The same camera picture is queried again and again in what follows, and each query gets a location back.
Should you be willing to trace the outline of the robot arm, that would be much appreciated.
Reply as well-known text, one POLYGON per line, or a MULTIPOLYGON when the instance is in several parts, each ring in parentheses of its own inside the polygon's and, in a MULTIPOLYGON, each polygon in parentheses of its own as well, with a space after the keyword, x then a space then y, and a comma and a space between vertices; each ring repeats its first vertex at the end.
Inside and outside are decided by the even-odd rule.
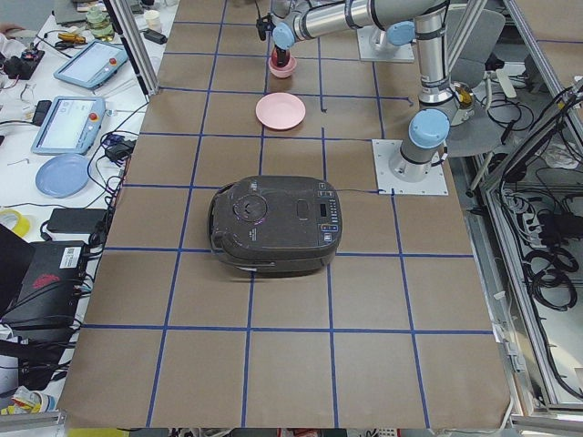
POLYGON ((485 7, 470 1, 454 40, 447 41, 448 1, 275 1, 267 15, 257 15, 260 40, 268 33, 278 66, 289 63, 290 49, 300 41, 369 25, 388 32, 391 25, 414 24, 421 90, 420 110, 412 118, 408 137, 388 160, 391 173, 406 182, 418 182, 435 166, 435 152, 447 138, 460 110, 458 94, 450 80, 451 67, 485 7))
POLYGON ((296 43, 348 29, 375 26, 372 43, 402 46, 414 39, 413 20, 431 1, 275 1, 272 3, 272 53, 285 61, 296 43))

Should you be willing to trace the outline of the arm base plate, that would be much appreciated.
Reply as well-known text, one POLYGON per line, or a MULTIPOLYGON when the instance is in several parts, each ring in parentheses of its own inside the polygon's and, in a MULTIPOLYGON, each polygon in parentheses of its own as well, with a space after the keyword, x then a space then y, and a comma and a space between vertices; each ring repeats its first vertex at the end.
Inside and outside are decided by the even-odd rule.
POLYGON ((372 140, 377 191, 382 195, 447 196, 439 153, 428 163, 413 164, 402 156, 401 145, 400 139, 372 140))
POLYGON ((374 26, 357 30, 359 55, 362 61, 413 63, 412 41, 414 30, 406 26, 404 30, 390 27, 383 31, 374 26))

